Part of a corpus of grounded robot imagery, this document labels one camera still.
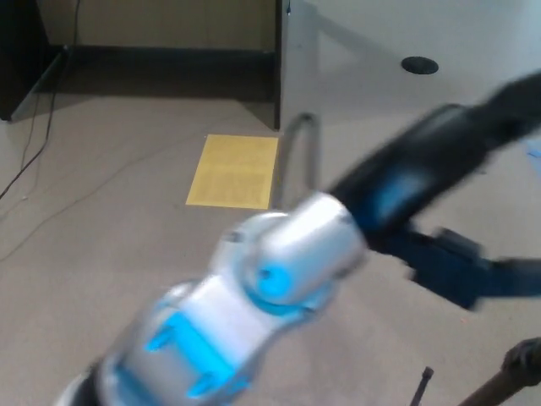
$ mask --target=yellow paper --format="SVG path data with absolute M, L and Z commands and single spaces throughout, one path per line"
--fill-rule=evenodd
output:
M 277 138 L 209 134 L 186 204 L 267 209 Z

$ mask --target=round hole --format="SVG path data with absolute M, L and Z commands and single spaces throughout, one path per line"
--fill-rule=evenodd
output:
M 401 66 L 412 74 L 435 74 L 440 69 L 436 61 L 425 57 L 404 58 Z

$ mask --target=black object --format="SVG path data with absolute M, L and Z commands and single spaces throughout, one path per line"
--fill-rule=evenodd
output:
M 497 406 L 524 387 L 541 382 L 541 337 L 525 340 L 505 355 L 500 372 L 459 406 Z
M 11 119 L 53 57 L 36 0 L 0 2 L 0 119 Z
M 88 376 L 81 382 L 74 394 L 73 406 L 101 406 L 97 391 L 98 364 L 92 365 Z
M 401 66 L 412 74 L 435 74 L 440 69 L 436 61 L 425 57 L 404 58 Z
M 424 369 L 421 382 L 419 383 L 417 391 L 415 391 L 412 402 L 409 404 L 409 406 L 419 406 L 421 404 L 421 399 L 423 398 L 424 391 L 426 391 L 426 386 L 429 384 L 429 381 L 432 378 L 433 374 L 434 370 L 429 366 Z
M 409 227 L 377 250 L 406 262 L 415 283 L 465 309 L 483 297 L 541 296 L 540 259 L 488 261 L 479 244 L 451 230 L 433 237 Z
M 361 161 L 330 193 L 377 249 L 491 151 L 537 128 L 540 97 L 541 74 L 535 74 L 510 83 L 484 104 L 440 107 Z

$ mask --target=metal rod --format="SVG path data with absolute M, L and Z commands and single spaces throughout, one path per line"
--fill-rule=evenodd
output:
M 419 383 L 419 386 L 417 387 L 417 391 L 413 395 L 412 402 L 409 404 L 409 406 L 419 406 L 421 404 L 421 399 L 423 398 L 424 391 L 426 391 L 426 386 L 429 384 L 430 378 L 432 378 L 433 374 L 434 374 L 434 370 L 432 368 L 427 366 L 424 369 L 421 382 Z

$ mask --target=black cable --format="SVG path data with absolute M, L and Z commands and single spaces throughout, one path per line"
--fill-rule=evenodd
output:
M 68 50 L 68 57 L 66 59 L 66 64 L 64 65 L 63 71 L 60 74 L 60 77 L 58 78 L 57 83 L 54 86 L 54 90 L 52 91 L 51 105 L 50 105 L 50 110 L 49 110 L 49 119 L 47 121 L 45 140 L 43 141 L 43 145 L 41 146 L 39 151 L 20 169 L 19 173 L 15 175 L 15 177 L 11 180 L 11 182 L 9 182 L 8 186 L 6 186 L 6 189 L 4 189 L 3 192 L 0 194 L 0 200 L 9 192 L 9 190 L 15 184 L 15 182 L 19 180 L 19 178 L 23 175 L 23 173 L 25 173 L 26 169 L 28 169 L 28 167 L 32 165 L 32 163 L 38 158 L 38 156 L 41 155 L 41 153 L 47 147 L 47 144 L 51 137 L 52 116 L 54 115 L 54 105 L 57 100 L 58 88 L 60 87 L 60 85 L 62 84 L 63 80 L 66 77 L 66 74 L 69 70 L 69 65 L 71 64 L 72 59 L 73 59 L 75 46 L 77 45 L 77 36 L 79 34 L 79 6 L 80 4 L 81 4 L 81 0 L 77 0 L 77 4 L 75 5 L 75 16 L 74 16 L 74 38 L 72 41 L 72 45 Z

